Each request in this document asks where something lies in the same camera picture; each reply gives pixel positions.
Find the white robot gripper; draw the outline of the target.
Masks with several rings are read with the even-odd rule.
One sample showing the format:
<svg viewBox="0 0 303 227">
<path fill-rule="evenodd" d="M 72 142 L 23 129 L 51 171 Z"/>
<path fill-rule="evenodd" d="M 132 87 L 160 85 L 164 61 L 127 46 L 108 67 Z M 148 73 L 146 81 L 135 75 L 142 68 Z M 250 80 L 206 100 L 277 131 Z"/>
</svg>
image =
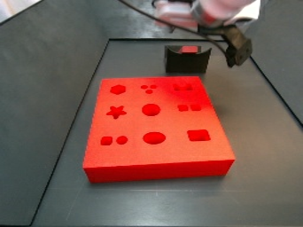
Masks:
<svg viewBox="0 0 303 227">
<path fill-rule="evenodd" d="M 218 28 L 259 17 L 261 0 L 155 0 L 155 16 L 175 26 Z"/>
</svg>

